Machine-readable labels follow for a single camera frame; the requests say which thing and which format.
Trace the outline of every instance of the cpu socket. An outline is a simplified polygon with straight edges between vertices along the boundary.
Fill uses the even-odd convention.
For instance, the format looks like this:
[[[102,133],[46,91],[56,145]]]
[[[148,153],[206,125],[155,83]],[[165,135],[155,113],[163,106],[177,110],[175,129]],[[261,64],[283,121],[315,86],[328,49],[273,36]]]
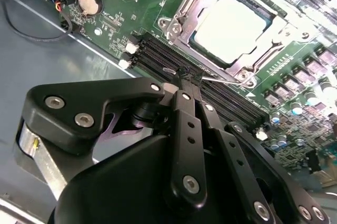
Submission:
[[[296,29],[261,0],[183,0],[158,25],[170,44],[205,70],[248,88]]]

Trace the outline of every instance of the chip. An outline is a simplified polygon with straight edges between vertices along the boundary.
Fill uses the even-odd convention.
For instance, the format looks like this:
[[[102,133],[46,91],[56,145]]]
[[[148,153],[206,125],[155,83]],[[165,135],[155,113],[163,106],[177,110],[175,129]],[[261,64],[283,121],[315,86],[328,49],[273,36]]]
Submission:
[[[307,129],[308,129],[310,132],[316,132],[316,131],[318,131],[319,127],[316,126],[316,125],[311,125],[311,126],[307,127]]]
[[[322,137],[317,137],[315,138],[315,142],[317,142],[318,144],[323,144],[325,142],[325,139]]]
[[[292,90],[292,91],[297,91],[300,88],[300,84],[296,83],[294,80],[292,79],[288,79],[284,82],[284,85]]]
[[[323,103],[319,103],[319,104],[315,105],[315,107],[316,107],[317,110],[322,111],[323,109],[326,108],[326,105],[323,104]]]
[[[286,99],[290,96],[290,92],[281,86],[277,87],[274,92],[283,99]]]
[[[272,105],[277,105],[280,102],[280,100],[272,93],[267,94],[265,96],[265,99]]]
[[[266,21],[237,0],[218,0],[199,16],[194,40],[225,63],[256,48]]]
[[[324,51],[322,54],[318,56],[319,59],[321,59],[323,62],[325,62],[327,65],[336,65],[337,60],[336,57],[328,50]]]
[[[327,69],[319,64],[317,61],[312,61],[306,65],[306,68],[317,76],[322,76],[327,72]]]
[[[291,160],[291,161],[296,159],[296,157],[294,157],[294,156],[291,155],[291,154],[290,154],[290,155],[287,155],[286,158],[287,158],[288,160]]]
[[[298,79],[300,82],[305,83],[305,84],[309,84],[312,81],[315,80],[314,77],[312,77],[311,75],[308,75],[307,73],[305,73],[303,70],[299,70],[298,72],[296,72],[294,74],[295,78]]]

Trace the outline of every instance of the capacitor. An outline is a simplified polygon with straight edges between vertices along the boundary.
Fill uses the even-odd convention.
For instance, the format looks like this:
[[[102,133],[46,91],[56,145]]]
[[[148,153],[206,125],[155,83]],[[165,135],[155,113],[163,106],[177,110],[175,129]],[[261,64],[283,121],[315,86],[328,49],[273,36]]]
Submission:
[[[336,95],[336,89],[331,85],[329,81],[320,83],[320,87],[324,93],[329,98],[332,98]]]
[[[294,102],[290,104],[291,112],[294,115],[300,115],[303,113],[302,105],[299,102]]]
[[[273,124],[278,124],[280,122],[280,114],[278,112],[273,112],[271,115],[270,115],[270,121],[273,123]]]
[[[277,140],[276,139],[273,139],[270,141],[270,148],[272,150],[276,150],[278,149],[280,146],[277,144]]]
[[[277,138],[277,144],[280,147],[286,146],[286,136],[285,135],[279,135],[278,138]]]
[[[297,139],[295,142],[297,146],[303,146],[305,144],[303,139]]]
[[[316,94],[312,91],[305,94],[305,99],[306,103],[310,106],[317,105],[320,102],[319,98],[317,98]]]
[[[92,17],[100,14],[103,10],[102,0],[78,0],[78,6],[82,14],[86,17]]]

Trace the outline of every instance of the black plastic bracket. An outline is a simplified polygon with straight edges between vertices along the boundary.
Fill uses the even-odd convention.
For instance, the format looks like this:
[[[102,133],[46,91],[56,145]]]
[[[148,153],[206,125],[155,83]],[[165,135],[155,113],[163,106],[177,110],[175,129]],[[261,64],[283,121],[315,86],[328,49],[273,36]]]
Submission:
[[[256,181],[256,178],[243,154],[236,137],[222,130],[216,111],[206,102],[198,104],[203,118],[203,133],[206,139],[216,141],[219,153],[230,170],[230,176],[236,185],[237,194],[245,211],[245,223],[275,223],[274,215]]]
[[[61,98],[64,107],[48,107],[45,100],[49,96]],[[40,85],[28,92],[22,117],[41,138],[68,153],[86,154],[105,129],[105,115],[123,112],[135,102],[159,102],[163,96],[164,90],[149,78]],[[92,116],[94,124],[89,128],[77,125],[74,118],[79,113]]]
[[[258,157],[263,166],[266,167],[265,169],[271,172],[270,175],[275,177],[274,182],[269,183],[269,186],[272,187],[271,190],[274,194],[273,205],[276,213],[284,223],[330,223],[321,206],[291,178],[286,170],[276,163],[246,129],[235,122],[229,123],[225,129],[249,148],[254,156]],[[315,213],[317,210],[321,214],[321,219]]]
[[[191,93],[175,92],[172,109],[171,174],[165,200],[178,214],[188,215],[207,200],[201,121],[195,117]]]

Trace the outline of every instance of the white component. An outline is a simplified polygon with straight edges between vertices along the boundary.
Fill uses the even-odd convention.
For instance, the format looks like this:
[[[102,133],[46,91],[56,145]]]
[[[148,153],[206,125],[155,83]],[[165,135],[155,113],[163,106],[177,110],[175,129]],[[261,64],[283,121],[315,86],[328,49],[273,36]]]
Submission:
[[[102,29],[100,29],[100,28],[95,28],[94,33],[95,33],[97,36],[101,36],[101,35],[103,34],[103,31],[102,31]]]
[[[254,93],[250,92],[246,95],[246,98],[254,98],[256,97]]]
[[[123,59],[118,62],[118,66],[121,67],[124,70],[127,69],[130,65],[131,65],[131,62],[128,62],[128,61],[123,60]]]
[[[226,63],[251,53],[266,27],[265,20],[237,0],[218,0],[199,19],[203,22],[195,41]]]
[[[263,128],[259,128],[259,130],[256,132],[255,136],[260,141],[265,141],[266,139],[268,139],[268,135],[264,132]]]
[[[134,54],[134,53],[137,51],[138,48],[139,48],[138,45],[135,45],[135,44],[133,44],[133,43],[131,43],[131,42],[128,42],[128,43],[126,44],[125,50],[126,50],[128,53],[130,53],[130,54]]]

